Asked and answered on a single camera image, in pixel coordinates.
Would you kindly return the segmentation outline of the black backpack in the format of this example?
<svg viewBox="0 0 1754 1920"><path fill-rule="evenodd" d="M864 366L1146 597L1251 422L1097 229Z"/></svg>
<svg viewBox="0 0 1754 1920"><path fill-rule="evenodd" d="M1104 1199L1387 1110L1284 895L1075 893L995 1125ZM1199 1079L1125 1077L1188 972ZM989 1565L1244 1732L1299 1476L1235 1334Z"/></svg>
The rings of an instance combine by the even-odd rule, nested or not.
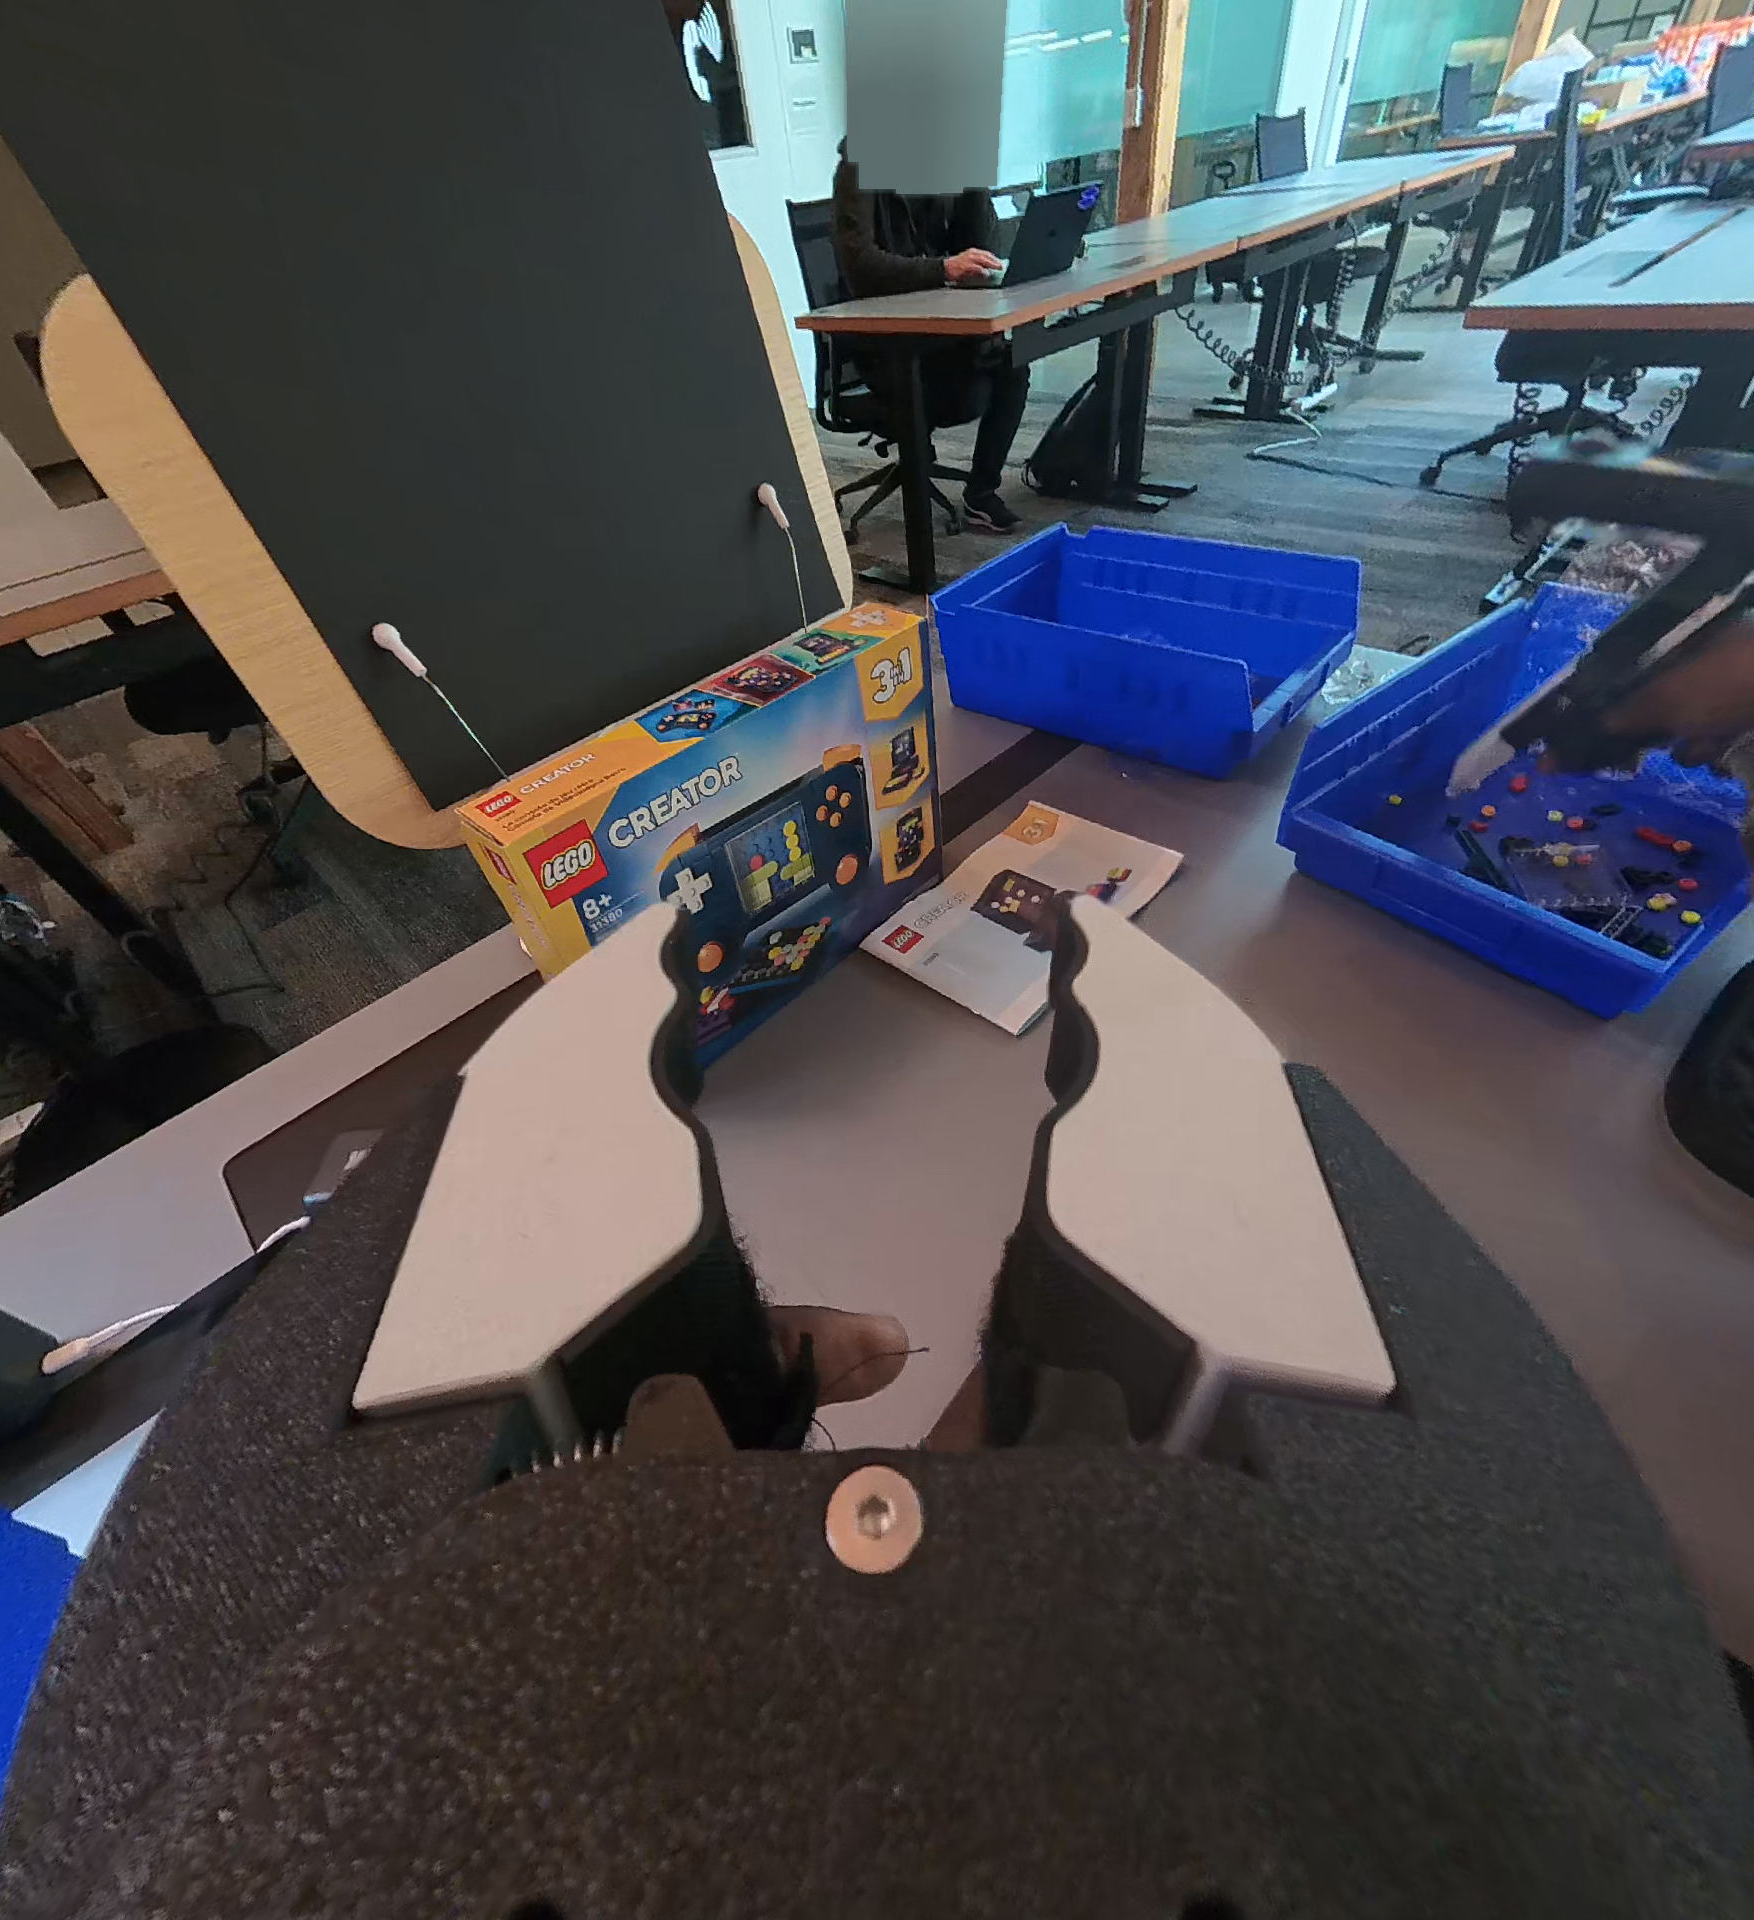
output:
<svg viewBox="0 0 1754 1920"><path fill-rule="evenodd" d="M1113 394L1093 374L1063 402L1024 462L1024 483L1050 498L1104 499L1113 471Z"/></svg>

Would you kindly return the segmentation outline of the person's left hand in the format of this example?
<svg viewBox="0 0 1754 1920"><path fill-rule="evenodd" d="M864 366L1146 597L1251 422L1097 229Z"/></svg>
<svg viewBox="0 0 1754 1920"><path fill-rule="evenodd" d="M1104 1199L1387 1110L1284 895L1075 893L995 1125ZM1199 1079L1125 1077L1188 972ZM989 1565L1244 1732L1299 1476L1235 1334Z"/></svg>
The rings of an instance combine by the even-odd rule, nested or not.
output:
<svg viewBox="0 0 1754 1920"><path fill-rule="evenodd" d="M815 1379L816 1406L881 1393L911 1356L910 1332L884 1313L770 1306L769 1329L785 1373Z"/></svg>

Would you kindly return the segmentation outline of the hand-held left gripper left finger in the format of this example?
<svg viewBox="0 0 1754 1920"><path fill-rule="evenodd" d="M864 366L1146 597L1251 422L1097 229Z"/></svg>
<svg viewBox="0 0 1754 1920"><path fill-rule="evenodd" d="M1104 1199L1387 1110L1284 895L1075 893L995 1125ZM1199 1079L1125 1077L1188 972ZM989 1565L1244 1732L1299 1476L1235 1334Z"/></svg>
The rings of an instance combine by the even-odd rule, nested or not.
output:
<svg viewBox="0 0 1754 1920"><path fill-rule="evenodd" d="M583 1447L683 1375L737 1446L788 1444L788 1366L695 1112L692 973L689 914L654 905L472 1054L356 1416L518 1399Z"/></svg>

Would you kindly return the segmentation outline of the colourful toy brick set box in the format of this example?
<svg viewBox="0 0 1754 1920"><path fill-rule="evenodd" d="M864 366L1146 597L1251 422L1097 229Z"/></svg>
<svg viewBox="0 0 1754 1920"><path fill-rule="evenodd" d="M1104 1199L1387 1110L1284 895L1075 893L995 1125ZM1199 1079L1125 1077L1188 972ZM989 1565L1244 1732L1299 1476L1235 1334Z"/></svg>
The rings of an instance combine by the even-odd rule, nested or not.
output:
<svg viewBox="0 0 1754 1920"><path fill-rule="evenodd" d="M685 921L709 1064L942 877L932 641L866 602L458 807L543 975Z"/></svg>

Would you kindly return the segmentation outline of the dark laptop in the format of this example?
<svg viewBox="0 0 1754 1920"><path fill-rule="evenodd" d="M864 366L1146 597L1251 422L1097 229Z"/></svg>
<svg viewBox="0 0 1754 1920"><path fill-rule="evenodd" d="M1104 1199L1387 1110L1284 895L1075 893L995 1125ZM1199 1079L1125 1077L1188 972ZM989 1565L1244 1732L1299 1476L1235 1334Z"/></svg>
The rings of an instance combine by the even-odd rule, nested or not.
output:
<svg viewBox="0 0 1754 1920"><path fill-rule="evenodd" d="M1016 219L1000 287L1020 287L1068 271L1106 201L1100 179L1035 194Z"/></svg>

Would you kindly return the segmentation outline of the black wrist rest cushion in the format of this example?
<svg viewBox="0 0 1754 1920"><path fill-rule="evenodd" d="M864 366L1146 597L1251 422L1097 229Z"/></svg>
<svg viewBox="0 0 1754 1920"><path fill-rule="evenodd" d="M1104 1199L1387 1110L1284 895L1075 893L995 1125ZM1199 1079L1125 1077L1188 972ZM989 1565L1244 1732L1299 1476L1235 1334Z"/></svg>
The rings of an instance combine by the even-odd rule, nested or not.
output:
<svg viewBox="0 0 1754 1920"><path fill-rule="evenodd" d="M1705 1008L1662 1090L1671 1139L1754 1199L1754 959Z"/></svg>

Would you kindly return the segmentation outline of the black backdrop board wooden edge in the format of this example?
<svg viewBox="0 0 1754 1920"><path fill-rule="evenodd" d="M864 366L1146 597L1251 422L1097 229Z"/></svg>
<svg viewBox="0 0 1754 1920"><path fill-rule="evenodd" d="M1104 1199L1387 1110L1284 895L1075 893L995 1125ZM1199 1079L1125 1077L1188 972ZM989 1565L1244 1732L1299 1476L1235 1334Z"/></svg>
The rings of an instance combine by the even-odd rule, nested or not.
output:
<svg viewBox="0 0 1754 1920"><path fill-rule="evenodd" d="M324 798L409 849L855 593L661 4L0 4L0 137L84 274L82 460Z"/></svg>

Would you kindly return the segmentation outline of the black office chair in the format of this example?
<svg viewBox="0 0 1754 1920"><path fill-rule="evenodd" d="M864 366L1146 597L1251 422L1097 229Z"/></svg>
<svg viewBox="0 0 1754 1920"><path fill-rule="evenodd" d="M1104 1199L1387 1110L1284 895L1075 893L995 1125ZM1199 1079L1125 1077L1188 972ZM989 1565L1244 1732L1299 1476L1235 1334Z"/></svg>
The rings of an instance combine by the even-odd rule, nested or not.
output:
<svg viewBox="0 0 1754 1920"><path fill-rule="evenodd" d="M1496 376L1514 388L1510 419L1441 449L1419 470L1417 487L1433 490L1446 466L1456 460L1487 460L1498 449L1508 451L1508 476L1516 476L1530 448L1543 440L1598 433L1617 441L1658 444L1681 414L1698 373L1680 370L1649 414L1634 419L1630 405L1645 370L1582 334L1504 334Z"/></svg>
<svg viewBox="0 0 1754 1920"><path fill-rule="evenodd" d="M845 300L850 292L836 241L834 199L788 201L787 213L808 310ZM887 457L885 466L834 487L847 541L857 542L866 517L899 492L901 466L894 456L885 409L857 356L841 350L834 334L806 332L806 338L815 348L816 426L827 433L854 435L866 449Z"/></svg>

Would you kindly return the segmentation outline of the long wooden office desk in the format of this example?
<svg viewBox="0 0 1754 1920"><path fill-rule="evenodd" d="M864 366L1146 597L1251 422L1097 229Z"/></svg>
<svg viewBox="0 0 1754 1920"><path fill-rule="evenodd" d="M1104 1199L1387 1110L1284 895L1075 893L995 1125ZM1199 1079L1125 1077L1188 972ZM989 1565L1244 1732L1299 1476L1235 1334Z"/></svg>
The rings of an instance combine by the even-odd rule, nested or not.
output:
<svg viewBox="0 0 1754 1920"><path fill-rule="evenodd" d="M799 328L847 336L894 364L906 406L894 444L906 558L862 568L862 578L925 597L940 585L932 427L922 396L922 362L932 345L1002 343L1008 362L1027 366L1100 343L1106 441L1091 457L1083 494L1101 508L1159 512L1192 487L1144 474L1153 325L1195 300L1205 266L1239 259L1277 276L1244 394L1246 419L1277 422L1286 374L1275 352L1294 338L1299 276L1306 261L1381 218L1392 218L1392 244L1402 248L1419 208L1462 201L1470 189L1496 179L1513 157L1514 146L1502 141L1342 161L1106 228L1091 235L1076 263L1041 280L843 300L803 314Z"/></svg>

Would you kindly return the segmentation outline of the grey office desk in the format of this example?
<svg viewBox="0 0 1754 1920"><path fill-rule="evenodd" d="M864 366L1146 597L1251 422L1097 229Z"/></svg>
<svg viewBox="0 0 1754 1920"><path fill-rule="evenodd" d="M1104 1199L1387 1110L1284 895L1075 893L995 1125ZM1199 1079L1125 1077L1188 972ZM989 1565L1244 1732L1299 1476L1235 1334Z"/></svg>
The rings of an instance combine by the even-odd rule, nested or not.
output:
<svg viewBox="0 0 1754 1920"><path fill-rule="evenodd" d="M1582 334L1696 370L1665 444L1754 454L1754 199L1644 213L1477 300L1466 328Z"/></svg>

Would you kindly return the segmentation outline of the crumpled clear plastic bag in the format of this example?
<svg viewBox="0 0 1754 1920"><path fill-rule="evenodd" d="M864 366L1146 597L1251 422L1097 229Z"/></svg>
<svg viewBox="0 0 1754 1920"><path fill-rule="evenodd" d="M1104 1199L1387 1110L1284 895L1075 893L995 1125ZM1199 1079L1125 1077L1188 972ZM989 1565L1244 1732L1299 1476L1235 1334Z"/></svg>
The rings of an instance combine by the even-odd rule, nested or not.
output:
<svg viewBox="0 0 1754 1920"><path fill-rule="evenodd" d="M1551 585L1637 600L1674 578L1702 551L1702 541L1694 536L1586 517L1528 528L1520 544L1520 558L1485 593L1481 611L1498 611Z"/></svg>

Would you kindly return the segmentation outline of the wooden pillar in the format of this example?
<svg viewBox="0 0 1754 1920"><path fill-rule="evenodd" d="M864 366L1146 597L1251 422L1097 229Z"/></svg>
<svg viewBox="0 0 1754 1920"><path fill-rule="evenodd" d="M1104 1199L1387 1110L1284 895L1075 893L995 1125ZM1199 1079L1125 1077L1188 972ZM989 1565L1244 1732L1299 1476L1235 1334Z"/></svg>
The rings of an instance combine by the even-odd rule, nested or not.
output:
<svg viewBox="0 0 1754 1920"><path fill-rule="evenodd" d="M1125 1L1130 27L1116 223L1172 206L1190 1Z"/></svg>

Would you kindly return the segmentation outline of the person's right hand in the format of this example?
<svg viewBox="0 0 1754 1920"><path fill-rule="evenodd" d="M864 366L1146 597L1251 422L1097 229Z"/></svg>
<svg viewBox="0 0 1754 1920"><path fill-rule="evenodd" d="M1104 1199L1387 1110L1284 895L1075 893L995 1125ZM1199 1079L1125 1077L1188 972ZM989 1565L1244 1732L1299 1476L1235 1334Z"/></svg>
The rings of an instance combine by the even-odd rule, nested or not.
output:
<svg viewBox="0 0 1754 1920"><path fill-rule="evenodd" d="M1710 625L1617 707L1611 728L1641 736L1683 763L1723 762L1754 732L1754 611Z"/></svg>

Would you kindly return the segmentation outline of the small toy bricks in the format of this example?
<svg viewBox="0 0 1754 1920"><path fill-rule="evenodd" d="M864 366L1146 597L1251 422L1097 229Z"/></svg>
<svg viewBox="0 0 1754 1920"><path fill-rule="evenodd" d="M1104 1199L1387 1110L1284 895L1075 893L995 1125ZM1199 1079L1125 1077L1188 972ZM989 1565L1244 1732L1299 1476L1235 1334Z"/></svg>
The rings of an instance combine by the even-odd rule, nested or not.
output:
<svg viewBox="0 0 1754 1920"><path fill-rule="evenodd" d="M1615 780L1496 777L1460 796L1385 798L1381 837L1568 928L1664 959L1703 925L1705 828Z"/></svg>

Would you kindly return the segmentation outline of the white instruction booklet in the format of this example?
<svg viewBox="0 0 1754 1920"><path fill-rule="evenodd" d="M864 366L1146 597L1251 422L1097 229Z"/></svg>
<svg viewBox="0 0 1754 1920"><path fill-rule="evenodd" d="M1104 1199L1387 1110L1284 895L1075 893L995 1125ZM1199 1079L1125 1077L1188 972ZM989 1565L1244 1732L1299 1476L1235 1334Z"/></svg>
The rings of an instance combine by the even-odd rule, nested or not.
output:
<svg viewBox="0 0 1754 1920"><path fill-rule="evenodd" d="M1097 900L1134 917L1181 867L1175 849L1028 802L950 877L873 929L864 949L1023 1036L1050 1008L1063 900Z"/></svg>

